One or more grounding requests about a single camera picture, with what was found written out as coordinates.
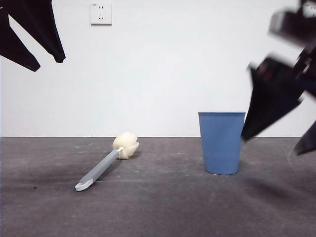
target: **electrical outlet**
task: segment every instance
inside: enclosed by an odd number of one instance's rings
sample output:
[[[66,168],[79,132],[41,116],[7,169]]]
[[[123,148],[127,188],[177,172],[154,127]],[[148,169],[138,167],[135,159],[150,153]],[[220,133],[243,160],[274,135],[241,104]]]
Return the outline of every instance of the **electrical outlet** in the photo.
[[[316,17],[316,3],[308,1],[303,5],[303,15],[307,18]]]
[[[109,2],[93,3],[90,7],[91,25],[112,24],[112,4]]]

